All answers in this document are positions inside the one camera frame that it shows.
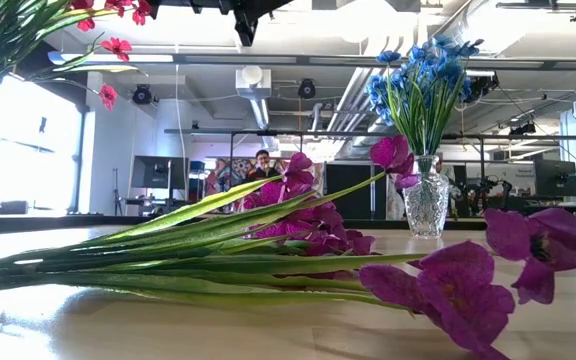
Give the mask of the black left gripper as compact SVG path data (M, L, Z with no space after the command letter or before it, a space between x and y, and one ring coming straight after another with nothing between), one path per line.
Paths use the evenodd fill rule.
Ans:
M160 6L190 7L195 14L204 8L218 9L222 15L232 12L234 29L244 46L251 46L258 26L259 14L268 14L292 0L145 0L155 19Z

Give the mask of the red artificial flower bunch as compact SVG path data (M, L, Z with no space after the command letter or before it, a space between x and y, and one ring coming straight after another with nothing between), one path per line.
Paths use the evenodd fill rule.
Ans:
M0 58L20 58L71 25L91 30L97 17L130 13L143 25L151 12L148 0L0 0Z
M94 51L102 48L110 51L113 55L124 62L124 65L86 65L94 55ZM91 50L83 55L75 56L62 64L51 65L48 68L40 69L28 74L25 77L26 81L34 83L61 83L71 84L90 92L97 94L102 104L107 110L112 110L116 99L118 97L115 89L109 84L103 84L99 90L93 90L86 85L77 83L74 80L67 79L67 74L84 73L84 72L125 72L137 71L137 68L128 65L130 61L128 52L132 50L131 44L126 40L111 37L109 40L104 40L100 44L93 44ZM13 51L11 54L4 54L0 52L0 77L13 70L25 57L21 51Z

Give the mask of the blue artificial flower bunch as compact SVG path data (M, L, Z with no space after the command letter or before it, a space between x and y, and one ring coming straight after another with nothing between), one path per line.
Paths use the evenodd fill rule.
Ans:
M421 155L434 154L456 104L463 104L472 94L466 66L479 53L482 39L456 43L439 35L424 43L419 54L417 84L422 95Z
M434 154L454 105L463 96L466 70L455 46L415 46L387 83L394 126L416 155Z
M420 96L414 85L418 62L409 57L394 69L392 65L401 59L402 55L392 50L380 53L376 61L385 65L385 72L371 76L364 92L369 97L370 109L407 138L413 154L422 155Z

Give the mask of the magenta artificial flower bunch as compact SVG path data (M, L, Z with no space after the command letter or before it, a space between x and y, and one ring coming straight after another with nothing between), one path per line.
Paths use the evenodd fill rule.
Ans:
M56 284L192 304L354 301L428 318L480 360L509 360L495 340L515 308L549 305L576 270L576 216L488 209L485 240L385 255L344 226L311 160L133 227L0 258L0 291Z

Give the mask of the clear cut glass vase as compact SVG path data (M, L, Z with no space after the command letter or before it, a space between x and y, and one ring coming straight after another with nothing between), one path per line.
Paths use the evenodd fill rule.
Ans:
M449 204L449 179L437 170L437 155L416 156L411 178L403 189L405 214L415 237L439 238L444 230Z

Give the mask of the grey overhead beam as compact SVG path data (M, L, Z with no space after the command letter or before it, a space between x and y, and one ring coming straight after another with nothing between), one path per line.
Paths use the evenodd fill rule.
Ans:
M345 55L250 55L250 54L173 54L177 64L187 65L277 65L277 66L332 66L332 67L384 67L371 56ZM472 57L469 69L492 71L576 71L576 58L489 58Z

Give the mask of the long ceiling light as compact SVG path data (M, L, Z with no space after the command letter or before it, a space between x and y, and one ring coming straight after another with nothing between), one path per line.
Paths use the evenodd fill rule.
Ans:
M62 53L59 51L51 51L48 53L48 59L55 65L65 64L68 61L82 60L84 63L89 64L106 64L106 63L120 63L125 61L121 60L115 54L74 54ZM172 63L173 56L168 54L132 54L128 56L128 61L125 63L131 64L150 64L150 63Z

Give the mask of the silver ceiling ducts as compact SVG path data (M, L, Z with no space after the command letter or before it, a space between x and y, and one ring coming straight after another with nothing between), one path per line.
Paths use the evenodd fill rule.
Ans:
M326 130L330 141L329 160L363 158L368 147L375 143L369 132L378 126L369 109L371 101L365 88L374 76L383 73L384 68L355 69Z

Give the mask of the person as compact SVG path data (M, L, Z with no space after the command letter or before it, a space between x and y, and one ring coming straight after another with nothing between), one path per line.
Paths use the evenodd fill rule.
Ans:
M274 177L279 175L279 171L272 167L270 164L270 155L267 150L259 150L256 155L256 168L249 173L245 181L246 182L253 182L260 179L265 179L269 177Z

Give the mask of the colourful patterned quilt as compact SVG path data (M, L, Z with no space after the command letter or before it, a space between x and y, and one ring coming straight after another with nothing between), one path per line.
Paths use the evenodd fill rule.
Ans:
M255 158L235 157L233 159L223 157L214 158L215 168L210 171L206 178L205 193L226 192L231 186L238 186L252 175L256 169ZM308 171L314 177L313 188L318 195L324 192L324 164L314 163Z

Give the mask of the black monitor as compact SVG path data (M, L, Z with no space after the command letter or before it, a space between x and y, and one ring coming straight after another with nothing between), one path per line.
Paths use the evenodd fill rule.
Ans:
M184 189L187 166L188 160L181 157L135 156L131 187Z
M542 197L576 197L576 164L557 160L534 162L535 191Z

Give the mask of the ceiling track fixture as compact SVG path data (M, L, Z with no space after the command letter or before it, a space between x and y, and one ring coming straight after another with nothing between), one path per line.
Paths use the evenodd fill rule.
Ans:
M497 2L496 8L507 10L545 10L551 13L572 12L570 22L576 22L576 3L562 0L520 0L518 2Z

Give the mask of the bright window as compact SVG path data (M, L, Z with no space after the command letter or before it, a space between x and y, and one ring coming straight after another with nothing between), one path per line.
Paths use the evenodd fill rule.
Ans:
M0 83L0 205L67 212L77 207L83 115L39 85Z

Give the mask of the white ceiling duct box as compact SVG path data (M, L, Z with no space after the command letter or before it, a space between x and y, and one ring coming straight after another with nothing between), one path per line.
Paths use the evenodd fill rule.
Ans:
M235 74L235 89L240 97L250 102L258 128L262 131L268 130L270 123L267 99L272 95L271 70L256 65L238 69Z

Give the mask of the black overhead rail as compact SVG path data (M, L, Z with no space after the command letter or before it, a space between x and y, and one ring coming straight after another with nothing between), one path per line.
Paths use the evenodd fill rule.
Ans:
M385 137L398 135L396 132L343 132L343 131L298 131L298 130L228 130L228 129L165 129L165 134L177 135L255 135L262 137L277 136L305 136L313 137L333 137L333 138L352 138L352 137ZM490 134L444 134L442 140L456 139L478 139L478 140L574 140L576 135L490 135Z

